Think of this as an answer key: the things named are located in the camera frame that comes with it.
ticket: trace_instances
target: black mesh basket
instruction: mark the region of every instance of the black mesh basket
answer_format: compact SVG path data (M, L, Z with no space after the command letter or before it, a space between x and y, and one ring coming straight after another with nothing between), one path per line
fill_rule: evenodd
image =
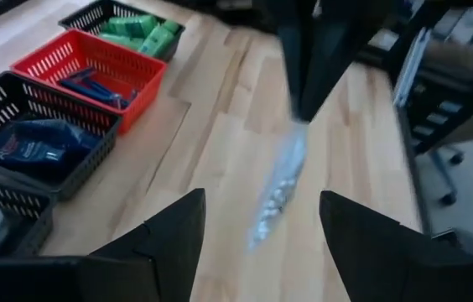
M67 18L61 19L58 24L65 29L79 29L90 34L98 35L101 32L101 26L112 17L133 17L139 15L151 14L130 5L123 4L113 0L95 1L86 7L72 13ZM165 21L164 18L157 17L159 23ZM166 50L157 58L165 62L171 61L177 46L180 42L180 36L185 31L183 25L179 25L179 30L175 34L175 39L171 41Z
M59 182L38 179L0 166L0 175L55 195L58 200L67 200L113 149L122 119L12 72L0 74L0 132L13 122L34 118L65 120L100 138L92 151L79 164L70 167Z
M8 222L0 257L36 255L52 231L54 204L51 196L40 191L0 180L0 210Z

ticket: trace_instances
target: black basket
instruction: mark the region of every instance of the black basket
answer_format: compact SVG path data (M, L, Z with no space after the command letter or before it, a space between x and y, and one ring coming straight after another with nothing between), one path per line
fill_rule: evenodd
M58 200L67 200L73 196L110 153L116 143L117 130L122 120L114 113L64 92L12 72L3 72L0 74L0 131L12 122L27 117L66 120L101 138L97 146L59 184L38 180L0 166L0 175L55 195Z
M52 231L55 199L23 185L0 181L0 209L10 223L0 257L36 255Z
M112 17L125 18L146 14L151 13L113 0L99 0L89 4L75 13L72 13L67 18L61 19L58 24L65 29L79 29L90 34L98 35L101 32L101 26ZM156 17L159 23L162 23L166 20L157 16L154 17ZM157 59L163 60L165 62L169 62L171 59L173 59L173 56L177 51L177 47L179 46L180 36L184 31L185 27L183 25L179 25L179 30L175 34L175 39L171 41L164 53L161 54Z

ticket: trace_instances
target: plastic storage basket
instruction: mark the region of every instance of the plastic storage basket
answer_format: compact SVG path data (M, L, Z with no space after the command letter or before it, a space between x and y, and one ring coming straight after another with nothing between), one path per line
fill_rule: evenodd
M117 109L60 86L70 73L94 67L95 80L109 90L129 98L125 109ZM122 116L120 133L125 133L156 99L166 64L117 44L106 42L77 29L69 30L14 64L13 71L71 94Z
M145 14L151 13L117 1L99 0L62 19L59 25L66 29L79 29L97 35L101 32L101 26L112 17L133 17ZM165 21L164 18L160 17L157 17L157 20L159 23ZM184 31L185 27L180 25L179 30L175 34L175 39L168 45L163 54L160 55L161 60L169 62L173 58L179 46L180 36Z
M22 185L0 180L0 209L11 223L0 257L36 255L52 231L54 199Z
M121 118L102 108L11 72L0 74L0 131L27 116L66 120L101 137L97 146L59 184L49 183L0 166L0 175L69 199L110 153Z

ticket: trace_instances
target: chair wheel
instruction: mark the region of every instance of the chair wheel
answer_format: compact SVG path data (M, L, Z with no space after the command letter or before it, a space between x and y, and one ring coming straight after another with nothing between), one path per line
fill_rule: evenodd
M464 161L464 155L463 154L455 154L449 159L449 163L452 165L459 165L462 164Z
M444 206L451 206L456 202L456 195L452 193L444 195L442 198L439 199L439 202Z

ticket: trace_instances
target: red basket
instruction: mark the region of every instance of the red basket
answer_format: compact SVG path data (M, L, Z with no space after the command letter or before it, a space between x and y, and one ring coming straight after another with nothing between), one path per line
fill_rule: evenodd
M93 79L127 99L138 95L125 109L108 106L71 91L57 82L70 73L94 67ZM166 64L146 55L71 29L11 66L30 79L52 86L83 101L122 116L119 133L126 133L159 93Z

